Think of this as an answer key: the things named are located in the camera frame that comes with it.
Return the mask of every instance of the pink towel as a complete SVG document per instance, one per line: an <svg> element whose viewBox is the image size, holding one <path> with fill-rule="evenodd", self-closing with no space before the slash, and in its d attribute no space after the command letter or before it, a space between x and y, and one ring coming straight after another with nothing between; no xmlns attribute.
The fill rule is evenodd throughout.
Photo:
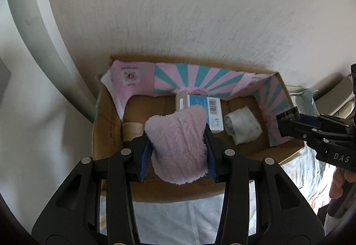
<svg viewBox="0 0 356 245"><path fill-rule="evenodd" d="M206 118L200 105L149 118L145 131L154 146L152 164L158 177L182 185L207 173L207 152L203 142Z"/></svg>

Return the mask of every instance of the silver screw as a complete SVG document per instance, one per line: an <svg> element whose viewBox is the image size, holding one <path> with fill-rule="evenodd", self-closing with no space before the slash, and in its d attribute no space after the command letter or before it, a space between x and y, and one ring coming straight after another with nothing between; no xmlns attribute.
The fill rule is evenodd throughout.
<svg viewBox="0 0 356 245"><path fill-rule="evenodd" d="M81 159L82 164L89 164L91 162L91 157L84 157Z"/></svg>
<svg viewBox="0 0 356 245"><path fill-rule="evenodd" d="M266 164L273 165L275 163L275 160L272 158L266 158L265 162L266 162Z"/></svg>
<svg viewBox="0 0 356 245"><path fill-rule="evenodd" d="M227 150L225 150L225 154L227 156L233 156L235 154L235 151L232 149L227 149Z"/></svg>
<svg viewBox="0 0 356 245"><path fill-rule="evenodd" d="M127 155L131 154L131 150L128 148L122 149L121 154L124 156L127 156Z"/></svg>

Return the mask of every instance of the brown cardboard box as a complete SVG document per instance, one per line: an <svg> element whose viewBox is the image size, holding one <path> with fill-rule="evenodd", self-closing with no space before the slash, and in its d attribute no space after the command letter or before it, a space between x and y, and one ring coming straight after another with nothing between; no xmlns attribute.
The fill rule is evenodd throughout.
<svg viewBox="0 0 356 245"><path fill-rule="evenodd" d="M221 61L200 60L189 57L173 57L160 55L141 55L141 54L118 54L111 57L110 65L114 60L133 62L168 62L168 63L188 63L198 64L209 67L226 68L235 71L245 71L252 73L272 73L272 71L241 66L234 63ZM279 73L276 74L284 90L287 89ZM224 140L227 148L240 152L243 156L255 160L263 160L266 157L272 157L277 162L285 162L291 158L300 149L304 143L300 140L293 139L280 146L270 147L266 124L263 120L258 103L253 96L237 97L228 101L221 101L221 110L223 116L239 108L248 106L255 115L262 128L262 135L253 142L247 144L235 145L231 136L226 132L215 134ZM167 115L175 112L175 96L133 96L129 99L125 113L124 122L139 122L145 124L149 117L153 115ZM106 87L101 84L100 94L97 102L97 117L94 122L93 130L93 157L95 160L108 158L115 152L122 149L121 135L122 121L118 117L113 100ZM138 202L173 202L191 199L211 197L223 193L224 183L215 184L209 178L199 179L191 184L174 185L160 180L152 165L149 168L148 175L141 183L132 183L132 197Z"/></svg>

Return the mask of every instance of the finger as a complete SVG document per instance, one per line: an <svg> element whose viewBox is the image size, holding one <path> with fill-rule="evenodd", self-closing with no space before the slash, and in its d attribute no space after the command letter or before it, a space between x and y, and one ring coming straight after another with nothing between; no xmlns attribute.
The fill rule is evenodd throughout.
<svg viewBox="0 0 356 245"><path fill-rule="evenodd" d="M334 175L332 177L332 182L338 187L341 188L345 183L345 177L342 173L343 171L340 168L336 168Z"/></svg>
<svg viewBox="0 0 356 245"><path fill-rule="evenodd" d="M345 171L345 179L349 183L355 183L356 182L356 173L351 172L351 171Z"/></svg>
<svg viewBox="0 0 356 245"><path fill-rule="evenodd" d="M342 194L344 193L344 190L341 188L338 188L335 183L332 183L332 186L330 188L330 192L329 192L329 197L331 199L339 199Z"/></svg>

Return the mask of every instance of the beige tape roll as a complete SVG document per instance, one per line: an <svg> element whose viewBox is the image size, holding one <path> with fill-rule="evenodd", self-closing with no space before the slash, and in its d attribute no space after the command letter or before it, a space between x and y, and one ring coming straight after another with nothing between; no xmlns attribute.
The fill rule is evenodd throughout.
<svg viewBox="0 0 356 245"><path fill-rule="evenodd" d="M140 123L124 123L122 125L122 141L129 142L144 134L144 126Z"/></svg>

